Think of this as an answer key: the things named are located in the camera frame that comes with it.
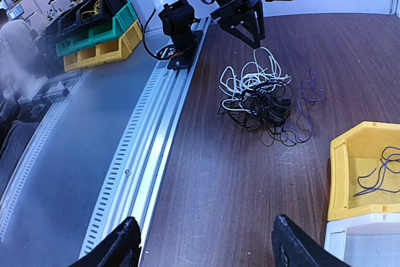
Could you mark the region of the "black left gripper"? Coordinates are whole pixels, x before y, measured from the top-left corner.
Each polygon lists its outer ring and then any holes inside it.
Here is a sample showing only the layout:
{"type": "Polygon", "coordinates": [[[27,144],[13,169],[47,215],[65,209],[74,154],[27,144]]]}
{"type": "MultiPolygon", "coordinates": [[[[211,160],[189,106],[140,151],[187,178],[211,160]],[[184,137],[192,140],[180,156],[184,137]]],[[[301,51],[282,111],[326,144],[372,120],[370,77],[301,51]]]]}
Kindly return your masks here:
{"type": "Polygon", "coordinates": [[[220,28],[253,49],[265,39],[261,0],[232,0],[211,13],[220,28]]]}

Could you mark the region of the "white plastic bin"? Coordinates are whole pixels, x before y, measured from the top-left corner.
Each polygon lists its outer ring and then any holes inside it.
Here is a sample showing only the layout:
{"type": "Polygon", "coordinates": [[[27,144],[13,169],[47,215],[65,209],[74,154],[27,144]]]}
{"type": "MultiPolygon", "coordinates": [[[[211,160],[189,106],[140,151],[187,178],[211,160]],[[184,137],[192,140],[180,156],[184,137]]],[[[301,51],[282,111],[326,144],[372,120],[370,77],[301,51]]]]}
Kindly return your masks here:
{"type": "Polygon", "coordinates": [[[324,249],[350,266],[399,266],[399,213],[330,221],[324,249]]]}

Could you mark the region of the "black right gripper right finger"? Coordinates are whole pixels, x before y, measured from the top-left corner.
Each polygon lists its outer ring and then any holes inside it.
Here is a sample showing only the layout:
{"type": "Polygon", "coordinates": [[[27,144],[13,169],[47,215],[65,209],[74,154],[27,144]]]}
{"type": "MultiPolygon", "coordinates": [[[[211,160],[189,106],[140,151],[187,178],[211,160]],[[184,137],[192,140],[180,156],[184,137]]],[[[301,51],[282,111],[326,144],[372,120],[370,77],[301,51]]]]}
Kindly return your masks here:
{"type": "Polygon", "coordinates": [[[274,219],[271,233],[275,266],[347,266],[336,258],[285,214],[274,219]]]}

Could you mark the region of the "aluminium front rail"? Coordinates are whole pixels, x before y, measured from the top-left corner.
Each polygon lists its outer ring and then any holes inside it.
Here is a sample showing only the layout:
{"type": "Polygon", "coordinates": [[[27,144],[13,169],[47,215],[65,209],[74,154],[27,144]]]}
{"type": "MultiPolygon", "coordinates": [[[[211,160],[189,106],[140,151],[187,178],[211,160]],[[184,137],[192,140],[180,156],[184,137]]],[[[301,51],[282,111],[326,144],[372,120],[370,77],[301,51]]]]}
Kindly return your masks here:
{"type": "Polygon", "coordinates": [[[68,266],[128,216],[147,243],[194,73],[138,46],[70,74],[2,195],[1,265],[68,266]]]}

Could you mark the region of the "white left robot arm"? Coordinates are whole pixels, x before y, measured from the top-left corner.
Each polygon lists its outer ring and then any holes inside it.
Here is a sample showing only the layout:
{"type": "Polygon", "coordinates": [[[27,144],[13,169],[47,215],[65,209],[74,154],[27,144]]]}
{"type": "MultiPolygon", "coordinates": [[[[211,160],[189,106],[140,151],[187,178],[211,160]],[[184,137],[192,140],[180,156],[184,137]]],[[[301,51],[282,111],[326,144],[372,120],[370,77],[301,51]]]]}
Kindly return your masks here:
{"type": "MultiPolygon", "coordinates": [[[[152,0],[152,16],[158,14],[162,30],[172,40],[170,47],[174,53],[152,53],[147,45],[145,50],[158,61],[168,61],[180,55],[189,54],[196,48],[196,38],[191,26],[197,21],[195,10],[188,0],[152,0]]],[[[211,13],[220,28],[256,49],[265,38],[263,23],[263,5],[261,0],[211,0],[218,8],[211,13]]]]}

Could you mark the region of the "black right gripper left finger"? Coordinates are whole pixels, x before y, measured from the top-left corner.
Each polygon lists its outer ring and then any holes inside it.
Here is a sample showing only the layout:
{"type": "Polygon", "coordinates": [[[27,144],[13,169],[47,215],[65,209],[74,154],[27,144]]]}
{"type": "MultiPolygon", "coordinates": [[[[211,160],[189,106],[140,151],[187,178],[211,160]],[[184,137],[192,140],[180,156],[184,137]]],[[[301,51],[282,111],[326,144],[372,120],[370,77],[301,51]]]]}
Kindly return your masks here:
{"type": "Polygon", "coordinates": [[[140,244],[139,224],[130,216],[71,266],[139,266],[140,244]]]}

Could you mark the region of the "stacked background bins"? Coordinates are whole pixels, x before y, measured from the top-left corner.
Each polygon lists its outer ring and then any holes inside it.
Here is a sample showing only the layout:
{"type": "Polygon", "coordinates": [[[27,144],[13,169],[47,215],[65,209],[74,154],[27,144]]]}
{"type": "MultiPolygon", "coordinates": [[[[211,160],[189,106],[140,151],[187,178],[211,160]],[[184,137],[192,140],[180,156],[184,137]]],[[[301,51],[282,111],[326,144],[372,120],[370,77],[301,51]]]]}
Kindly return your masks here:
{"type": "Polygon", "coordinates": [[[57,23],[57,55],[64,71],[126,60],[142,41],[138,17],[128,0],[86,0],[57,23]]]}

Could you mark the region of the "yellow bin left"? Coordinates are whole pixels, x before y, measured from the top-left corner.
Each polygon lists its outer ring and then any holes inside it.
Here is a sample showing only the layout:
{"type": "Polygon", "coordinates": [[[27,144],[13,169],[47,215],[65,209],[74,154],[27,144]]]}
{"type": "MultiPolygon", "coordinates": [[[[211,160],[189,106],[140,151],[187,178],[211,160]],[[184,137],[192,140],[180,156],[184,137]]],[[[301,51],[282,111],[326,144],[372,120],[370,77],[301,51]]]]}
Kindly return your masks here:
{"type": "Polygon", "coordinates": [[[399,125],[363,121],[331,141],[328,221],[399,212],[399,125]]]}

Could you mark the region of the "person in background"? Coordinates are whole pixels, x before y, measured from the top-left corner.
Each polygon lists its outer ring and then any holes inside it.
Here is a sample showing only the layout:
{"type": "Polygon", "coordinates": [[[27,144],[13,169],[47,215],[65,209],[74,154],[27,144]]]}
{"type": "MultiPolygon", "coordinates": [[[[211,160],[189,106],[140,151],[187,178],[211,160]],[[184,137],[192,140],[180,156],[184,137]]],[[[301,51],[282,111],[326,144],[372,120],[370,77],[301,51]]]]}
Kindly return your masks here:
{"type": "Polygon", "coordinates": [[[22,93],[34,79],[39,55],[35,39],[37,32],[24,20],[9,20],[1,9],[1,92],[6,99],[22,93]]]}

